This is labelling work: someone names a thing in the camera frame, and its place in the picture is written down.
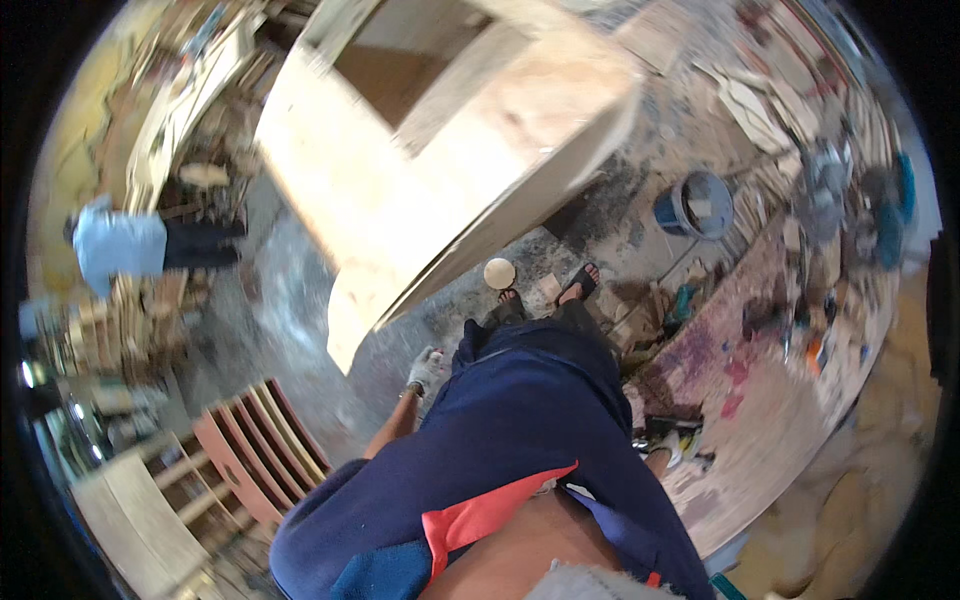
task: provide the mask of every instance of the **person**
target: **person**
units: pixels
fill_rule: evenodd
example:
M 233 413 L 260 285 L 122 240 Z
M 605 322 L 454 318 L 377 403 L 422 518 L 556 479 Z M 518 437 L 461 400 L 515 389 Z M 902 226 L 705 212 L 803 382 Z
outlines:
M 116 211 L 110 194 L 97 197 L 63 225 L 63 239 L 77 253 L 84 280 L 102 298 L 109 296 L 110 279 L 120 273 L 156 276 L 165 269 L 228 267 L 239 255 L 220 245 L 244 235 L 242 224 L 173 223 L 156 212 Z
M 436 352 L 414 363 L 363 457 L 290 511 L 270 566 L 290 598 L 712 599 L 696 550 L 646 463 L 616 361 L 583 300 L 585 265 L 546 319 L 515 290 L 468 320 L 416 432 Z

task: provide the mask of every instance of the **white glove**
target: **white glove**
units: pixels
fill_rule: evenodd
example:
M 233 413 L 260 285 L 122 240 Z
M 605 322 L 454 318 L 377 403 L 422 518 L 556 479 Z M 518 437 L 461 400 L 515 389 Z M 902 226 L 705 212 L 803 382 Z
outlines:
M 407 377 L 407 385 L 419 383 L 423 388 L 424 397 L 429 396 L 433 391 L 433 386 L 437 384 L 444 368 L 441 361 L 444 360 L 442 350 L 428 346 L 423 352 L 417 355 L 414 360 L 414 366 L 410 369 L 410 376 Z

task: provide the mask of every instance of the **round wooden disc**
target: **round wooden disc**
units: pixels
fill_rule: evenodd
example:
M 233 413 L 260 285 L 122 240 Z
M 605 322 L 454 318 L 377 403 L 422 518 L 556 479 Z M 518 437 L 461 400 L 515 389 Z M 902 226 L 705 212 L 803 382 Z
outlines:
M 514 283 L 516 269 L 505 258 L 492 258 L 483 270 L 483 280 L 494 290 L 505 290 Z

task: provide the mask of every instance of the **light blue shirt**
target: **light blue shirt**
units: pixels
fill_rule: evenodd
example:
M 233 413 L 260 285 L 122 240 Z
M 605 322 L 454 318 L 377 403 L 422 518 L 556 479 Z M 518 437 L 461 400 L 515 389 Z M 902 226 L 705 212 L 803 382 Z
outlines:
M 162 274 L 166 248 L 167 228 L 158 214 L 117 212 L 110 194 L 84 206 L 73 232 L 80 272 L 101 297 L 109 296 L 110 278 L 119 273 Z

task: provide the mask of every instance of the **light fixture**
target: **light fixture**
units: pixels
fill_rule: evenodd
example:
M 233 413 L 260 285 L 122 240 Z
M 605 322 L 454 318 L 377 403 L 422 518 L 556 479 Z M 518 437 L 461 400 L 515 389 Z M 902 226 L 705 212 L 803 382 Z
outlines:
M 20 362 L 20 370 L 23 371 L 23 382 L 27 384 L 28 388 L 34 387 L 34 372 L 30 369 L 30 364 L 27 361 Z

